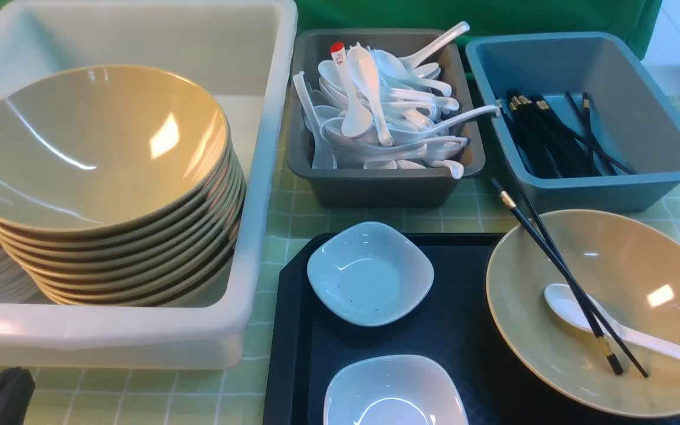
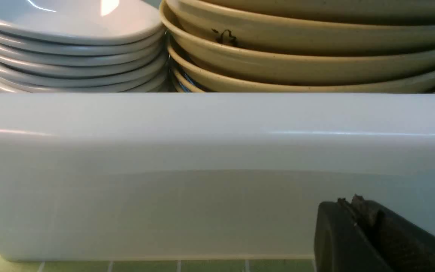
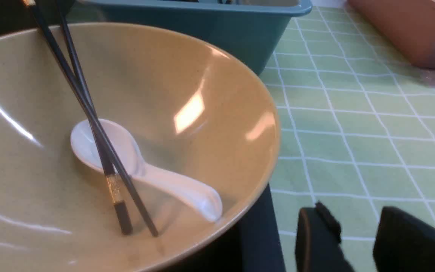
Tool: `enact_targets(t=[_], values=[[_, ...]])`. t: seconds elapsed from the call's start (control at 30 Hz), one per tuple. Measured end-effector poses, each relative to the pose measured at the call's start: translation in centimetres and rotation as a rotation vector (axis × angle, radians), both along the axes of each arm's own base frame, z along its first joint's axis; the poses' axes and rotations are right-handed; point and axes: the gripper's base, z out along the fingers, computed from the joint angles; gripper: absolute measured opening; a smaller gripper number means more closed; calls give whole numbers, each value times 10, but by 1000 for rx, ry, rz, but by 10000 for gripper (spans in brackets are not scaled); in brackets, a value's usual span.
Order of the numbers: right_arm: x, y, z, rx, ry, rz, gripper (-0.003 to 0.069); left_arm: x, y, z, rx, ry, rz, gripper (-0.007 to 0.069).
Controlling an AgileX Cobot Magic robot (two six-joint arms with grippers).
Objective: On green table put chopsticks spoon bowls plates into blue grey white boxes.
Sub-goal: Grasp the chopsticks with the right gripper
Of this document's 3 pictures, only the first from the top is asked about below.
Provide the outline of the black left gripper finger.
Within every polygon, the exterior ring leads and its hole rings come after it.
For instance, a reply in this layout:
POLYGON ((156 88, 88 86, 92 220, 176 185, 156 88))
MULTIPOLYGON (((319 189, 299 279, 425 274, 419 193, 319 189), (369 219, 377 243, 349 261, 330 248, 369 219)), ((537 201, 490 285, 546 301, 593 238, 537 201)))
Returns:
POLYGON ((35 390, 35 379, 24 368, 0 372, 0 424, 23 424, 35 390))

